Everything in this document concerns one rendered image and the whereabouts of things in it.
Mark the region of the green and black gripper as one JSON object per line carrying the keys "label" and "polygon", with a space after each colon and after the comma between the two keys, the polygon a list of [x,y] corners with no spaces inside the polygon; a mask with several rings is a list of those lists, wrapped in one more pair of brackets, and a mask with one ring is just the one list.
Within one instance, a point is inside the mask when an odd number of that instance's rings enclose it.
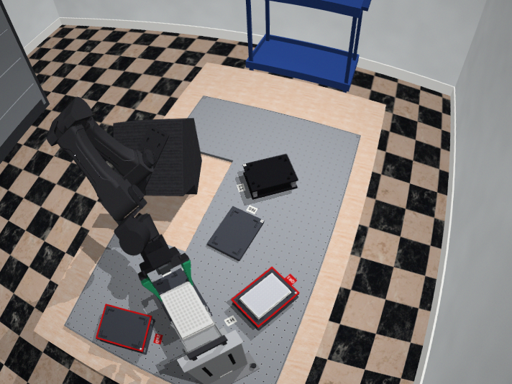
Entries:
{"label": "green and black gripper", "polygon": [[[158,234],[156,237],[154,237],[152,239],[152,241],[154,242],[160,235]],[[181,265],[184,272],[186,273],[187,275],[187,278],[189,279],[191,285],[193,286],[193,281],[192,281],[192,278],[191,278],[191,261],[189,259],[189,257],[187,256],[186,253],[183,253],[182,255],[179,253],[179,251],[176,249],[176,247],[172,247],[170,248],[170,251],[172,252],[173,254],[173,257],[171,257],[171,265],[174,267],[178,266],[178,265]],[[138,276],[139,276],[139,279],[141,281],[141,284],[146,288],[148,289],[149,291],[151,291],[152,293],[154,293],[161,301],[163,301],[160,297],[160,295],[158,294],[158,292],[156,291],[156,288],[154,287],[154,285],[152,284],[152,281],[150,280],[150,278],[148,277],[148,273],[152,272],[154,269],[151,267],[151,268],[147,268],[145,262],[142,262],[140,263],[140,269],[141,269],[141,272],[138,273]]]}

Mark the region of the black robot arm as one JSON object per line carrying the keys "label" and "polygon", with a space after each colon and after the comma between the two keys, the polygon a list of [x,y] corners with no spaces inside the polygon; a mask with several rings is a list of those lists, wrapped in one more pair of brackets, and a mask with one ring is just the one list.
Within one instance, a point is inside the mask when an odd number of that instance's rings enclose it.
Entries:
{"label": "black robot arm", "polygon": [[153,267],[158,275],[169,273],[173,268],[170,264],[173,255],[163,235],[153,242],[152,238],[159,232],[150,214],[138,213],[147,204],[142,192],[169,134],[149,126],[139,151],[134,151],[104,131],[91,115],[90,106],[75,97],[52,121],[47,141],[51,146],[58,144],[63,148],[90,181],[101,204],[118,224],[114,233],[122,250],[128,255],[141,254],[147,268]]}

